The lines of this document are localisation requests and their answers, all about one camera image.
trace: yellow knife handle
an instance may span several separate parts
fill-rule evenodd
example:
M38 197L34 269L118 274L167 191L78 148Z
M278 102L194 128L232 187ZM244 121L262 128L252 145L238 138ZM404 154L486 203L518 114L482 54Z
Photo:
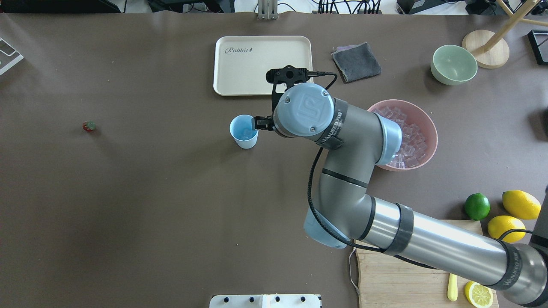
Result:
M456 301L458 297L458 290L456 286L456 275L449 274L449 284L447 285L447 298L450 301Z

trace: wooden cutting board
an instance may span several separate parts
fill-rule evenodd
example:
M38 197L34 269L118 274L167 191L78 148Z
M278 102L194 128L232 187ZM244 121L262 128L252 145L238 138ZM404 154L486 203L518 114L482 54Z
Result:
M446 222L482 234L479 221L445 220ZM464 285L469 281L457 278L459 288L456 301L447 299L449 273L418 267L389 255L356 250L359 271L359 306L376 307L473 307L464 295ZM493 291L493 308L499 307Z

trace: robotic arm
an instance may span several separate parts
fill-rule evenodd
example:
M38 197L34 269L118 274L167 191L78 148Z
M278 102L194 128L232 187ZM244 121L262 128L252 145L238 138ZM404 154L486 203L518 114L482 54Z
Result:
M374 166L391 160L401 130L395 122L306 83L323 75L332 73L292 66L270 70L266 77L273 83L272 115L254 117L253 123L254 129L303 137L329 150L319 188L309 196L309 236L335 248L357 239L385 254L476 281L524 307L548 307L548 225L543 223L548 221L548 197L526 245L477 235L368 195ZM287 90L276 93L282 83Z

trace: blue cup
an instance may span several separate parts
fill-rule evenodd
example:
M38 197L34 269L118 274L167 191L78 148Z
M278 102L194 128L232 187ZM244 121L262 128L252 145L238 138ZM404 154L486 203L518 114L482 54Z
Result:
M253 117L239 115L230 122L230 134L242 149L251 149L257 143L258 130L253 130Z

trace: pink bowl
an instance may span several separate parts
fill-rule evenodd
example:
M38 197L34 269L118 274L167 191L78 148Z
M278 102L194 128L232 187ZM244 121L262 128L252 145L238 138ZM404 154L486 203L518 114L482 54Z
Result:
M420 131L423 133L426 143L426 156L419 162L418 166L411 168L396 168L388 165L379 166L382 169L391 171L404 171L413 170L424 166L436 153L438 148L438 131L432 119L418 106L411 104L408 101L399 99L388 99L380 101L373 106L369 107L367 111L372 112L375 109L381 110L384 107L399 107L403 113L407 115L406 124L417 124L420 127Z

